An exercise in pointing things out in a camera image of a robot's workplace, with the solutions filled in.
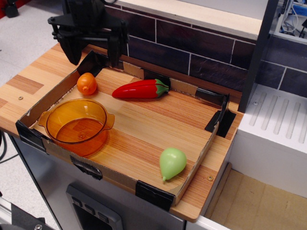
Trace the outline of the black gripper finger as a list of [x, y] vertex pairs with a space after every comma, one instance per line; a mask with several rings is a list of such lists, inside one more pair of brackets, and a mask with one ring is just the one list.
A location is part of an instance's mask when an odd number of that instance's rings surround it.
[[73, 38], [61, 36], [58, 37], [58, 41], [69, 62], [74, 65], [78, 65], [82, 55], [80, 42]]
[[107, 42], [107, 55], [109, 58], [110, 66], [117, 67], [119, 58], [121, 56], [121, 43], [119, 37], [111, 36]]

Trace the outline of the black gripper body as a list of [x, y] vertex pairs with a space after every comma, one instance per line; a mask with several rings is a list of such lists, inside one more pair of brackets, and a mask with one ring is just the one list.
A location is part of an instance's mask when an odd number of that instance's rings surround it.
[[129, 40], [127, 22], [103, 11], [98, 15], [88, 12], [69, 13], [50, 17], [53, 36], [60, 43], [107, 42], [112, 38], [120, 44]]

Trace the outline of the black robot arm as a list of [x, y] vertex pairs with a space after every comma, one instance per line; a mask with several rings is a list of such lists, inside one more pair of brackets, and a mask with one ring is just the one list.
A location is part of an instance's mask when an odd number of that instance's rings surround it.
[[48, 19], [53, 28], [52, 35], [70, 63], [77, 65], [80, 62], [83, 44], [106, 43], [110, 66], [119, 66], [129, 35], [128, 23], [106, 11], [105, 6], [114, 3], [114, 0], [66, 0], [64, 14]]

